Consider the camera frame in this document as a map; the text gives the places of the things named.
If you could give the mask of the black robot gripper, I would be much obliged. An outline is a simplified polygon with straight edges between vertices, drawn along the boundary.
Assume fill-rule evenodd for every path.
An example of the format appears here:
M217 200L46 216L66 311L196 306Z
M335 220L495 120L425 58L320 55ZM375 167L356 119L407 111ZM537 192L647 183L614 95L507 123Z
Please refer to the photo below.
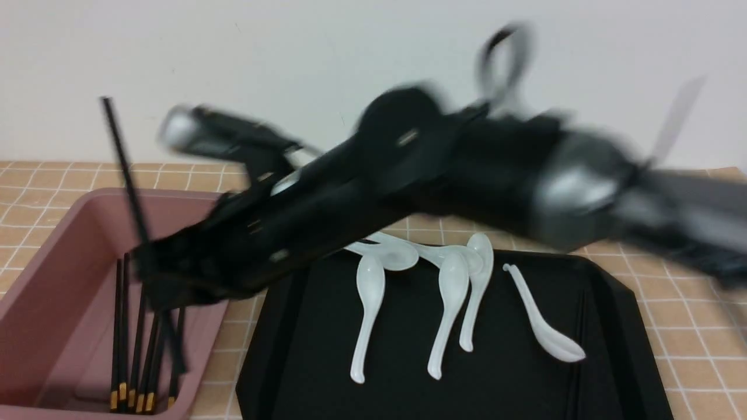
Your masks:
M275 280L404 216L396 170L409 146L349 140L304 167L294 141L202 140L177 147L245 165L250 188L219 197L202 220L152 239L133 193L138 276L153 311L250 298Z

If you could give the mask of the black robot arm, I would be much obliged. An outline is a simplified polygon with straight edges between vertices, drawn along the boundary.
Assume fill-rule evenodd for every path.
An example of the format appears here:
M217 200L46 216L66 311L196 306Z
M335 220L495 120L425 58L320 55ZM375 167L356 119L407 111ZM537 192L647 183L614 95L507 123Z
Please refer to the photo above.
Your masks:
M291 170L297 146L253 121L175 107L160 140L268 145L272 167L194 225L131 252L154 311L253 297L412 213L454 215L574 251L632 245L745 287L745 184L637 163L600 132L560 118L446 114L423 87L390 90L353 136Z

